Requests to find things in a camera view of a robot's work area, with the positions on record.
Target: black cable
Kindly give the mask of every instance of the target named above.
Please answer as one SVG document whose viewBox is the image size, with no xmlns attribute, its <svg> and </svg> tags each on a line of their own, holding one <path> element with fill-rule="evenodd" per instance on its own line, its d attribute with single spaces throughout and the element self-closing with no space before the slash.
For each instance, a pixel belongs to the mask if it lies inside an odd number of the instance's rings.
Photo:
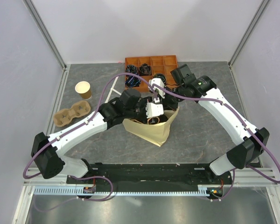
<svg viewBox="0 0 280 224">
<path fill-rule="evenodd" d="M 135 75 L 138 74 L 138 69 L 135 65 L 129 64 L 126 67 L 126 72 L 133 73 Z M 139 78 L 136 78 L 134 76 L 128 76 L 126 80 L 126 87 L 138 87 L 141 83 L 141 80 Z"/>
<path fill-rule="evenodd" d="M 162 80 L 162 82 L 164 83 L 164 85 L 166 85 L 166 76 L 164 76 L 161 73 L 157 73 L 154 75 L 154 78 L 160 78 Z"/>
<path fill-rule="evenodd" d="M 139 74 L 140 74 L 140 76 L 150 76 L 151 75 L 151 67 L 148 64 L 144 63 L 139 68 Z"/>
</svg>

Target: orange tray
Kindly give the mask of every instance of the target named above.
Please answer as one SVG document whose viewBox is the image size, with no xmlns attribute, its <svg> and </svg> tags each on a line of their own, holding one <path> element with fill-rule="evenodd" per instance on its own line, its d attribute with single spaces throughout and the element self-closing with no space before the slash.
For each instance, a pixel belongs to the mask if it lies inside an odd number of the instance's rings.
<svg viewBox="0 0 280 224">
<path fill-rule="evenodd" d="M 175 81 L 171 75 L 171 71 L 178 67 L 177 59 L 175 55 L 165 55 L 165 56 L 148 56 L 148 57 L 126 57 L 126 67 L 129 64 L 136 66 L 138 69 L 142 64 L 148 64 L 152 68 L 151 76 L 141 76 L 146 81 L 149 81 L 154 77 L 155 74 L 161 73 L 165 75 L 168 87 L 173 87 L 170 85 L 175 85 Z M 149 92 L 148 87 L 144 82 L 141 82 L 139 87 L 133 87 L 133 89 L 139 92 Z"/>
</svg>

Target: paper bag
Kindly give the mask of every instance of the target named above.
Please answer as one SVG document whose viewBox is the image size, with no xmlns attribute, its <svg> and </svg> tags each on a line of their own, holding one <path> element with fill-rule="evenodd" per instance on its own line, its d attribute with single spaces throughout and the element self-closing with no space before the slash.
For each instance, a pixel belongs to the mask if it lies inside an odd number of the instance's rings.
<svg viewBox="0 0 280 224">
<path fill-rule="evenodd" d="M 176 111 L 164 111 L 164 115 L 168 120 L 156 125 L 140 124 L 129 119 L 124 119 L 122 123 L 126 131 L 135 134 L 146 141 L 150 141 L 157 146 L 161 146 L 169 136 L 170 125 L 177 116 L 178 111 L 179 107 Z"/>
</svg>

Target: purple cable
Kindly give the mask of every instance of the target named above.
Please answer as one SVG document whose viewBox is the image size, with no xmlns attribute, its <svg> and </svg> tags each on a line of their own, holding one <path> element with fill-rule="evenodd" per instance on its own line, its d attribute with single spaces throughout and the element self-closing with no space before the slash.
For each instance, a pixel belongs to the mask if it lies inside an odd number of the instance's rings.
<svg viewBox="0 0 280 224">
<path fill-rule="evenodd" d="M 84 181 L 84 180 L 100 178 L 100 179 L 104 179 L 104 180 L 109 182 L 109 184 L 111 186 L 111 190 L 110 190 L 110 193 L 106 197 L 101 198 L 101 199 L 91 199 L 91 198 L 87 199 L 87 198 L 84 198 L 84 201 L 103 202 L 103 201 L 107 200 L 111 196 L 111 194 L 113 193 L 113 184 L 112 184 L 112 182 L 108 178 L 106 178 L 104 176 L 91 176 L 91 177 L 85 177 L 85 178 L 78 178 L 78 177 L 75 177 L 75 176 L 71 176 L 71 177 L 76 179 L 76 180 L 78 180 L 78 181 Z"/>
<path fill-rule="evenodd" d="M 247 124 L 243 121 L 243 119 L 239 116 L 239 114 L 231 107 L 229 106 L 228 104 L 224 104 L 223 101 L 221 100 L 218 100 L 218 99 L 212 99 L 212 98 L 190 98 L 190 97 L 183 97 L 183 96 L 180 96 L 180 95 L 177 95 L 175 93 L 172 93 L 156 84 L 153 84 L 153 87 L 157 87 L 159 88 L 160 90 L 163 90 L 165 93 L 171 95 L 171 96 L 174 96 L 174 97 L 177 97 L 177 98 L 180 98 L 180 99 L 186 99 L 186 100 L 192 100 L 192 101 L 214 101 L 214 102 L 217 102 L 219 104 L 222 104 L 224 106 L 226 106 L 236 117 L 237 119 L 242 123 L 242 125 L 244 127 L 247 127 Z M 278 171 L 280 173 L 280 164 L 278 163 L 277 159 L 274 157 L 274 155 L 271 153 L 271 151 L 261 142 L 261 140 L 259 138 L 257 138 L 257 136 L 251 131 L 250 128 L 247 128 L 247 131 L 250 133 L 250 135 L 260 144 L 260 146 L 269 154 L 269 156 L 272 158 L 272 160 L 274 161 L 274 163 L 276 164 L 277 168 L 278 168 Z M 247 165 L 247 167 L 253 169 L 254 171 L 256 171 L 257 173 L 259 173 L 260 175 L 262 175 L 263 177 L 265 177 L 266 179 L 274 182 L 274 183 L 280 183 L 280 180 L 277 181 L 277 180 L 274 180 L 272 179 L 271 177 L 263 174 L 261 171 L 257 170 L 256 168 L 252 168 L 250 165 Z"/>
<path fill-rule="evenodd" d="M 231 189 L 232 189 L 232 187 L 233 187 L 233 185 L 234 185 L 234 179 L 235 179 L 235 171 L 233 170 L 231 186 L 230 186 L 230 188 L 228 189 L 228 191 L 226 192 L 226 194 L 223 195 L 220 199 L 225 198 L 225 197 L 230 193 L 230 191 L 231 191 Z"/>
<path fill-rule="evenodd" d="M 141 76 L 135 75 L 135 74 L 133 74 L 133 73 L 126 73 L 126 72 L 125 72 L 125 73 L 120 73 L 120 74 L 118 74 L 118 75 L 115 75 L 113 78 L 111 78 L 111 79 L 107 82 L 107 84 L 105 85 L 105 87 L 103 88 L 102 94 L 101 94 L 101 96 L 100 96 L 100 98 L 99 98 L 99 100 L 98 100 L 98 106 L 97 106 L 97 108 L 95 109 L 94 114 L 88 119 L 88 122 L 91 121 L 91 120 L 97 115 L 99 106 L 101 105 L 101 102 L 102 102 L 102 99 L 103 99 L 103 95 L 104 95 L 105 90 L 107 89 L 108 84 L 109 84 L 110 82 L 112 82 L 116 77 L 119 77 L 119 76 L 126 76 L 126 75 L 134 76 L 134 77 L 137 77 L 137 78 L 141 79 L 141 80 L 142 80 L 143 82 L 145 82 L 145 83 L 148 85 L 148 87 L 151 89 L 151 91 L 153 92 L 155 98 L 158 98 L 158 95 L 157 95 L 157 93 L 154 91 L 153 87 L 149 84 L 148 81 L 146 81 L 146 80 L 145 80 L 144 78 L 142 78 Z M 85 124 L 85 123 L 82 123 L 82 124 L 80 124 L 80 125 L 78 125 L 78 126 L 72 128 L 72 129 L 68 130 L 67 132 L 61 134 L 59 137 L 62 138 L 62 137 L 64 137 L 65 135 L 67 135 L 67 134 L 69 134 L 69 133 L 71 133 L 71 132 L 77 130 L 78 128 L 80 128 L 80 127 L 82 127 L 82 126 L 84 126 L 84 125 L 86 125 L 86 124 Z M 23 171 L 23 177 L 24 177 L 24 179 L 31 179 L 31 178 L 36 177 L 36 176 L 38 176 L 39 174 L 41 174 L 41 173 L 37 173 L 37 174 L 31 175 L 31 176 L 27 176 L 27 171 L 28 171 L 30 165 L 31 165 L 31 164 L 33 163 L 33 161 L 36 159 L 36 157 L 37 157 L 40 153 L 42 153 L 48 146 L 52 145 L 52 144 L 53 144 L 54 142 L 56 142 L 56 141 L 57 141 L 57 139 L 53 139 L 51 142 L 47 143 L 45 146 L 43 146 L 43 147 L 30 159 L 30 161 L 28 162 L 27 166 L 24 168 L 24 171 Z"/>
<path fill-rule="evenodd" d="M 91 198 L 87 199 L 87 198 L 72 197 L 72 198 L 70 198 L 68 200 L 65 200 L 64 202 L 54 206 L 53 208 L 50 208 L 50 209 L 47 209 L 47 210 L 39 209 L 36 206 L 36 204 L 35 204 L 35 198 L 34 198 L 33 199 L 33 207 L 35 208 L 35 210 L 37 210 L 38 212 L 49 212 L 49 211 L 54 210 L 55 208 L 58 208 L 59 206 L 61 206 L 63 204 L 66 204 L 67 202 L 71 202 L 71 201 L 73 201 L 75 199 L 81 199 L 82 201 L 91 201 L 91 202 L 103 202 L 103 201 L 107 200 L 112 195 L 112 193 L 113 193 L 113 184 L 112 184 L 112 182 L 108 178 L 106 178 L 104 176 L 91 176 L 91 177 L 85 177 L 85 178 L 78 178 L 78 177 L 75 177 L 75 176 L 71 176 L 71 177 L 76 179 L 76 180 L 78 180 L 78 181 L 84 181 L 84 180 L 90 180 L 90 179 L 104 179 L 104 180 L 109 182 L 109 184 L 111 186 L 111 191 L 110 191 L 110 193 L 106 197 L 101 198 L 101 199 L 91 199 Z"/>
<path fill-rule="evenodd" d="M 34 199 L 33 199 L 33 207 L 34 207 L 35 210 L 37 210 L 38 212 L 49 212 L 49 211 L 54 210 L 55 208 L 58 208 L 58 207 L 61 206 L 61 205 L 64 205 L 65 203 L 71 202 L 71 201 L 73 201 L 73 200 L 75 200 L 75 199 L 77 199 L 77 198 L 76 198 L 76 197 L 72 197 L 72 198 L 70 198 L 70 199 L 68 199 L 68 200 L 65 200 L 64 202 L 62 202 L 62 203 L 60 203 L 60 204 L 54 206 L 53 208 L 50 208 L 50 209 L 47 209 L 47 210 L 42 210 L 42 209 L 39 209 L 39 208 L 36 206 L 36 204 L 35 204 L 35 198 L 34 198 Z"/>
</svg>

